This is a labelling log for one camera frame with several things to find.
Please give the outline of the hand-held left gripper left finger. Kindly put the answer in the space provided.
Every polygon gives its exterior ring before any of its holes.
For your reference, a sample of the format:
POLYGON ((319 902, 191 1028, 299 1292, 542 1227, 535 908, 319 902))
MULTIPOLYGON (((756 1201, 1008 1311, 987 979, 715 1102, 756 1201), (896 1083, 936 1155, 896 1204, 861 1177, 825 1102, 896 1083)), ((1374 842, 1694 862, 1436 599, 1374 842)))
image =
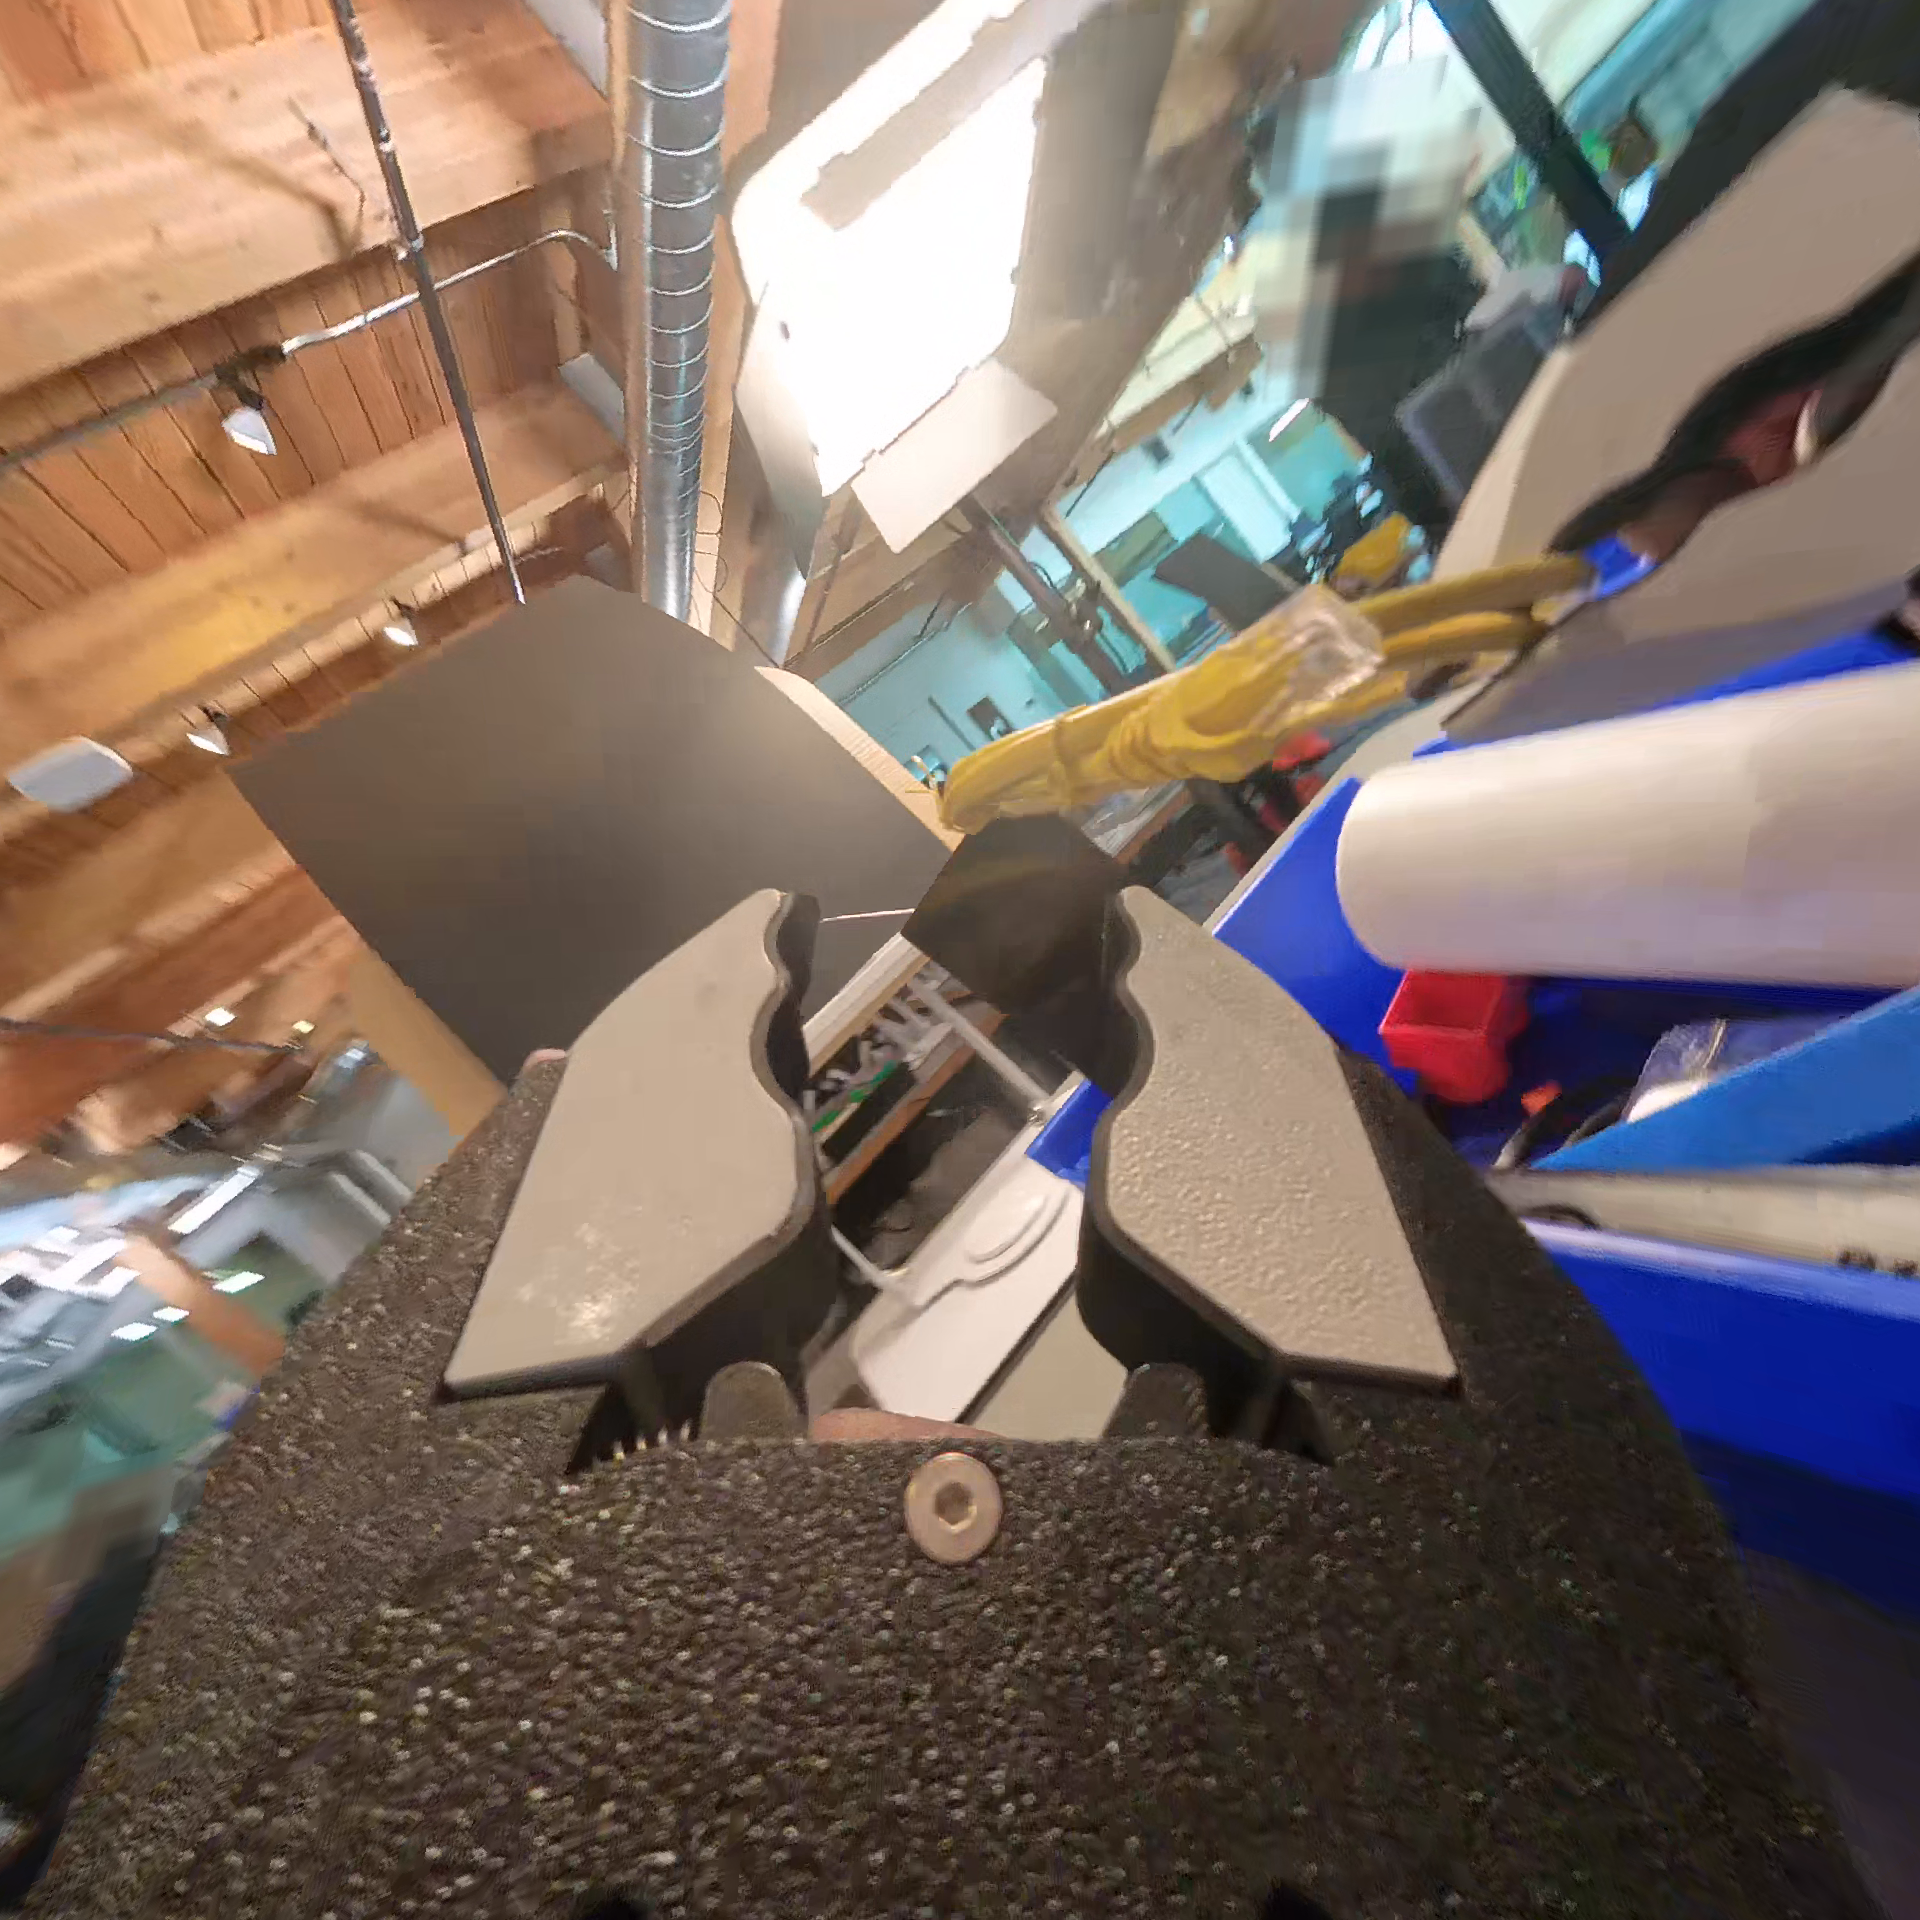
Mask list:
POLYGON ((722 1366, 776 1366, 801 1403, 832 1319, 801 1113, 818 925, 805 893, 744 893, 584 1028, 450 1403, 615 1390, 631 1418, 701 1418, 722 1366))

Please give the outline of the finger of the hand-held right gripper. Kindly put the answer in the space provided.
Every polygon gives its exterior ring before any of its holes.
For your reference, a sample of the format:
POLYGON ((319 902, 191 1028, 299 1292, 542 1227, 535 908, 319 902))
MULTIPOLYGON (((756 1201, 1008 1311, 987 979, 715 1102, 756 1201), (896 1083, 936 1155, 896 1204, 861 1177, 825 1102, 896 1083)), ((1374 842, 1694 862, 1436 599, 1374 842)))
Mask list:
POLYGON ((1888 388, 1817 469, 1725 503, 1666 570, 1582 599, 1546 646, 1449 717, 1503 742, 1654 717, 1749 664, 1870 629, 1920 570, 1920 388, 1888 388))
POLYGON ((1672 557, 1914 557, 1914 85, 1820 85, 1733 176, 1684 164, 1546 357, 1449 557, 1654 538, 1672 557))

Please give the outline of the black steel column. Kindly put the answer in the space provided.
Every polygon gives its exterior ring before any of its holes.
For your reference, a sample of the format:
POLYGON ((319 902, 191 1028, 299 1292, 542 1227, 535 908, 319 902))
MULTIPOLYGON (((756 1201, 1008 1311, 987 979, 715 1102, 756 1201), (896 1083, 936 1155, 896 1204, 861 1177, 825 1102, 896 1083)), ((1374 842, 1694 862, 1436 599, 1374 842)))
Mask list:
POLYGON ((1632 230, 1620 230, 1603 168, 1588 164, 1582 136, 1552 106, 1546 81, 1530 72, 1520 46, 1508 37, 1503 8, 1493 0, 1432 0, 1432 12, 1456 37, 1456 49, 1465 59, 1487 106, 1508 123, 1530 168, 1567 205, 1570 235, 1606 271, 1606 258, 1632 242, 1632 230))

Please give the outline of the white film roll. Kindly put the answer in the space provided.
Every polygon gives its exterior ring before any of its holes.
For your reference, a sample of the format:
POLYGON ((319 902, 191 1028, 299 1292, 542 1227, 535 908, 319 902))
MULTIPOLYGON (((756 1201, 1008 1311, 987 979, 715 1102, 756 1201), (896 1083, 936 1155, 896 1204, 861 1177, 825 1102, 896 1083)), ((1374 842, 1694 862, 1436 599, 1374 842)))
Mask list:
POLYGON ((1920 986, 1920 664, 1358 779, 1342 911, 1395 972, 1920 986))

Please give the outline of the black backdrop board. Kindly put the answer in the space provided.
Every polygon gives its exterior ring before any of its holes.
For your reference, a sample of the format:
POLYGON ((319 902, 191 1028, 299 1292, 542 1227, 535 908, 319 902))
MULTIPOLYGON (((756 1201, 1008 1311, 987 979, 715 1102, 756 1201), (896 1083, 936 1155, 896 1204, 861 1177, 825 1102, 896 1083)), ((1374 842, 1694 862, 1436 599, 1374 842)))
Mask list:
POLYGON ((818 710, 805 682, 564 582, 255 749, 237 785, 510 1083, 765 889, 832 924, 805 1016, 918 908, 947 842, 818 710))

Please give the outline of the black light stand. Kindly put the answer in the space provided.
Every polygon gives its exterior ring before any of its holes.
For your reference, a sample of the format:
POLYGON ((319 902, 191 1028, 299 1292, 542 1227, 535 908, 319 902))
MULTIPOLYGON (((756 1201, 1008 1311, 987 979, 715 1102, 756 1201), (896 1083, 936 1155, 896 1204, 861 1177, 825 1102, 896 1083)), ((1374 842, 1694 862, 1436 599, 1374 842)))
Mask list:
POLYGON ((1080 606, 977 498, 965 498, 954 507, 991 544, 991 557, 1029 586, 1039 629, 1100 682, 1100 697, 1127 697, 1135 682, 1102 649, 1100 606, 1080 606))

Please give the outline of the white board stand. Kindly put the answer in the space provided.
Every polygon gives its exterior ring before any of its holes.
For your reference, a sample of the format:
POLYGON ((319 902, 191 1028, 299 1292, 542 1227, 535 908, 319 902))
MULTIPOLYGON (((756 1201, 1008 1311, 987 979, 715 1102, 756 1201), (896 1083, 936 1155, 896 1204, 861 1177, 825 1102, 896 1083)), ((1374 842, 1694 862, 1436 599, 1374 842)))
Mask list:
POLYGON ((910 943, 805 1020, 805 1072, 833 1246, 832 1334, 801 1358, 805 1412, 954 1424, 1069 1292, 1085 1201, 1038 1163, 1063 1083, 910 943))

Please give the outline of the grey metal tube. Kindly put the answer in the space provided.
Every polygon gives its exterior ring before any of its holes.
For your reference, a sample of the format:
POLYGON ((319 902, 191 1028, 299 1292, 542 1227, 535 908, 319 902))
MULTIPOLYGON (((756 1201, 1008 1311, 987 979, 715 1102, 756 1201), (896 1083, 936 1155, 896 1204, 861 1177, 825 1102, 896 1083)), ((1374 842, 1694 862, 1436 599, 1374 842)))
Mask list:
POLYGON ((1714 1256, 1920 1278, 1920 1172, 1714 1172, 1714 1177, 1593 1177, 1487 1172, 1487 1187, 1537 1227, 1638 1230, 1714 1256))

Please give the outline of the small red box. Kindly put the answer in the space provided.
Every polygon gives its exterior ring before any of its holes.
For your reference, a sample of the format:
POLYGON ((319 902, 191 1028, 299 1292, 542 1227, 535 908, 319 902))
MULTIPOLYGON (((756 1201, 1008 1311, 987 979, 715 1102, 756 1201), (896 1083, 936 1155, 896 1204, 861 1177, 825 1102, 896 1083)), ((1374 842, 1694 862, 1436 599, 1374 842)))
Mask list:
POLYGON ((1412 1072, 1449 1102, 1508 1089, 1508 1050, 1530 1028, 1530 979, 1508 972, 1400 972, 1380 1016, 1388 1072, 1412 1072))

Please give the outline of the blue storage bin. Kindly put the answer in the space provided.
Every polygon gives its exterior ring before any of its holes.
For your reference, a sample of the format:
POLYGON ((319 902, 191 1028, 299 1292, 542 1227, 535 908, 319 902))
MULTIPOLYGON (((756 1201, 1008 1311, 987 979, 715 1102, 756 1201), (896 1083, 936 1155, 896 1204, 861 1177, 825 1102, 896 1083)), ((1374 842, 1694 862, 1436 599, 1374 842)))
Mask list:
MULTIPOLYGON (((1352 791, 1358 779, 1325 785, 1224 908, 1222 943, 1278 979, 1334 1040, 1358 1040, 1347 1066, 1374 1066, 1425 1102, 1456 1163, 1483 1186, 1487 1172, 1537 1172, 1620 1127, 1643 1054, 1684 1020, 1783 1016, 1836 1028, 1889 997, 1836 986, 1530 979, 1508 1089, 1449 1102, 1412 1072, 1388 1072, 1380 1016, 1400 972, 1369 958, 1342 911, 1334 857, 1352 791)), ((1914 1281, 1537 1217, 1520 1217, 1520 1240, 1570 1278, 1638 1358, 1745 1551, 1791 1558, 1914 1615, 1914 1281)))

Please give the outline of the white ceiling access point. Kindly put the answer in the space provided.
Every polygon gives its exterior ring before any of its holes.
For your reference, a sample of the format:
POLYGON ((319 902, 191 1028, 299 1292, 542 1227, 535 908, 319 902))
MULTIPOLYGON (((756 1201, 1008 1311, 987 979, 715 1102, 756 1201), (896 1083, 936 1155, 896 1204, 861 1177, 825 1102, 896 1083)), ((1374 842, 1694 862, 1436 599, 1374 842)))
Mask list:
POLYGON ((50 818, 75 818, 75 808, 119 791, 128 779, 135 779, 135 765, 97 739, 63 739, 63 742, 7 765, 7 791, 34 800, 50 818))

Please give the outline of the silver spiral duct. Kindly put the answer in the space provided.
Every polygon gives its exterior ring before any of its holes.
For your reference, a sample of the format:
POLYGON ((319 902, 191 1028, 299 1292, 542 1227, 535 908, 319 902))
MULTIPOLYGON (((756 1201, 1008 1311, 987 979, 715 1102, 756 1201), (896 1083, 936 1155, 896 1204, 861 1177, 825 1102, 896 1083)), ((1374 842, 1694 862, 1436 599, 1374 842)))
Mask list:
POLYGON ((712 448, 728 0, 615 0, 615 312, 631 586, 685 625, 712 448))

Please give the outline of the black glossy card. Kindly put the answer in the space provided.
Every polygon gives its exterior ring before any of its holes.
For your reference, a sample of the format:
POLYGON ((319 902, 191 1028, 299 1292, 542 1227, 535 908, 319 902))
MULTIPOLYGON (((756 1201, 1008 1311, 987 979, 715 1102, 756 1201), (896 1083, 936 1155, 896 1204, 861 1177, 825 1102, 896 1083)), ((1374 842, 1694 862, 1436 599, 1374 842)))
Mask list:
POLYGON ((996 818, 947 852, 901 932, 1085 1083, 1123 1096, 1135 1072, 1111 993, 1123 893, 1127 862, 1069 818, 996 818))

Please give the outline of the studio light panel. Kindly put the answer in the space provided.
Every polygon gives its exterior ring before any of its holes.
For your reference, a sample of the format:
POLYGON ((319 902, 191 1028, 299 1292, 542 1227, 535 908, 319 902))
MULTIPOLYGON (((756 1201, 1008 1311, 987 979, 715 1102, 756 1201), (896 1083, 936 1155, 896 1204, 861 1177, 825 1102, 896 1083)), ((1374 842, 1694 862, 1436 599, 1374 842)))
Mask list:
POLYGON ((1140 242, 1182 8, 801 8, 801 29, 818 49, 853 29, 853 59, 728 176, 728 242, 735 423, 818 571, 841 490, 901 552, 1058 423, 1029 365, 1111 304, 1140 242))

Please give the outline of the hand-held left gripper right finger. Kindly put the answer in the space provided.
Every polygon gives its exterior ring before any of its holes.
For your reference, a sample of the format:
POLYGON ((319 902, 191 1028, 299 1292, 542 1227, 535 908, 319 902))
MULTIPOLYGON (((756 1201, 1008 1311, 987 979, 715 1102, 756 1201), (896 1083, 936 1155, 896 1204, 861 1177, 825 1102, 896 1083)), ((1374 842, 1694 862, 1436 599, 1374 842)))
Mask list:
POLYGON ((1460 1358, 1342 1040, 1241 951, 1127 889, 1102 908, 1080 1319, 1197 1424, 1296 1390, 1460 1403, 1460 1358))

